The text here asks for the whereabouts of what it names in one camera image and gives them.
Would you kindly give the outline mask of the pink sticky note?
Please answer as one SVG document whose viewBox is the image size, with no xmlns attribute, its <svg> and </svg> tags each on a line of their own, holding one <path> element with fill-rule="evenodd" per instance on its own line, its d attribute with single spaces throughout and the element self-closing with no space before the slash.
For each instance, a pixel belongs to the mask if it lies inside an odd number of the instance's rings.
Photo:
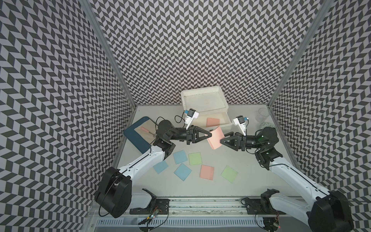
<svg viewBox="0 0 371 232">
<path fill-rule="evenodd" d="M 202 165 L 200 171 L 200 178 L 206 180 L 213 180 L 214 178 L 214 167 Z"/>
<path fill-rule="evenodd" d="M 220 125 L 220 119 L 216 118 L 207 118 L 206 120 L 206 126 L 207 127 L 215 127 Z"/>
<path fill-rule="evenodd" d="M 220 140 L 224 139 L 225 136 L 223 134 L 223 131 L 222 131 L 221 127 L 215 128 L 210 133 L 211 133 L 212 136 L 210 138 L 208 138 L 207 141 L 208 141 L 211 149 L 216 150 L 216 149 L 218 149 L 219 147 L 222 146 L 222 144 L 220 143 Z"/>
</svg>

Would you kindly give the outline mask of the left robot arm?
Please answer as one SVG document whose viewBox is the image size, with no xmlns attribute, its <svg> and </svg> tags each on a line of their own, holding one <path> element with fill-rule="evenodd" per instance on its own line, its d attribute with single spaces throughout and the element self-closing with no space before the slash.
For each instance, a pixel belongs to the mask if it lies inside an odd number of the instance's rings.
<svg viewBox="0 0 371 232">
<path fill-rule="evenodd" d="M 94 195 L 95 202 L 107 214 L 118 218 L 130 208 L 132 187 L 153 166 L 167 159 L 173 152 L 173 140 L 195 144 L 211 138 L 211 132 L 198 126 L 176 128 L 168 120 L 162 120 L 156 130 L 153 145 L 139 158 L 120 168 L 110 167 L 103 174 Z"/>
</svg>

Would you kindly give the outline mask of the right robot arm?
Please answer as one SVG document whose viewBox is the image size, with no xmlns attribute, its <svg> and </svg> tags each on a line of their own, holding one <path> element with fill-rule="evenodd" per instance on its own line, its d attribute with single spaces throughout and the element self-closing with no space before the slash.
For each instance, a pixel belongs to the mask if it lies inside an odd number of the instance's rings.
<svg viewBox="0 0 371 232">
<path fill-rule="evenodd" d="M 286 213 L 313 232 L 350 232 L 354 229 L 346 196 L 321 186 L 290 164 L 274 147 L 279 141 L 275 128 L 265 127 L 255 135 L 229 132 L 224 136 L 220 143 L 235 151 L 254 148 L 259 165 L 279 176 L 303 199 L 299 201 L 276 189 L 268 189 L 260 196 L 261 212 Z"/>
</svg>

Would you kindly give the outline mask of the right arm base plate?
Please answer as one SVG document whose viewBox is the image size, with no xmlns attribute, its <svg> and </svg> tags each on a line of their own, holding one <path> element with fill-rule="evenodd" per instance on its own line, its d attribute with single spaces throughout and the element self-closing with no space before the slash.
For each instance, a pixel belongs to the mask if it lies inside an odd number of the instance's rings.
<svg viewBox="0 0 371 232">
<path fill-rule="evenodd" d="M 243 198 L 240 203 L 246 208 L 248 215 L 285 215 L 284 212 L 274 210 L 269 200 Z"/>
</svg>

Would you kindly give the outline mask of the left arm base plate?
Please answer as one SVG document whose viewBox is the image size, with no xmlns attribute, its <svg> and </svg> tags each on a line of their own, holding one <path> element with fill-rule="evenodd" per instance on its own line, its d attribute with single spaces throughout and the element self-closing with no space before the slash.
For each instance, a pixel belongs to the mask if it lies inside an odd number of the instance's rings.
<svg viewBox="0 0 371 232">
<path fill-rule="evenodd" d="M 169 199 L 154 199 L 146 208 L 130 209 L 131 215 L 167 215 L 169 213 Z"/>
</svg>

